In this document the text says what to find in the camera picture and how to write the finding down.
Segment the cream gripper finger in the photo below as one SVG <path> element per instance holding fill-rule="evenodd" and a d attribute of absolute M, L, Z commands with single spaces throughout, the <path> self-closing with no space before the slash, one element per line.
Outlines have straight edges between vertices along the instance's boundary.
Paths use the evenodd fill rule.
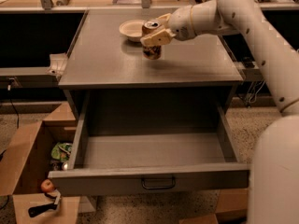
<path fill-rule="evenodd" d="M 169 20 L 171 18 L 171 13 L 163 14 L 162 16 L 158 17 L 156 19 L 157 23 L 159 24 L 160 27 L 168 28 L 169 25 Z"/>
<path fill-rule="evenodd" d="M 154 47 L 169 44 L 176 35 L 170 30 L 163 28 L 143 36 L 140 41 L 144 47 Z"/>

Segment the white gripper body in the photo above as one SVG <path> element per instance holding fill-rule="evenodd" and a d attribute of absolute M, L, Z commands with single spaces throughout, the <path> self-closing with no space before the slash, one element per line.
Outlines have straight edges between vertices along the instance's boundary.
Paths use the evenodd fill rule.
<path fill-rule="evenodd" d="M 168 27 L 179 41 L 191 40 L 196 37 L 192 28 L 192 6 L 180 7 L 170 15 Z"/>

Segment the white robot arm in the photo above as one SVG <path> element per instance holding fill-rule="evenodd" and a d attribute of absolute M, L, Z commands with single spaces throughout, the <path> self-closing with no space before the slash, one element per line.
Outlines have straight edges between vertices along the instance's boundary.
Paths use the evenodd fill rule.
<path fill-rule="evenodd" d="M 247 224 L 299 224 L 299 53 L 263 15 L 257 0 L 211 0 L 159 18 L 145 47 L 237 31 L 244 37 L 282 117 L 255 145 Z"/>

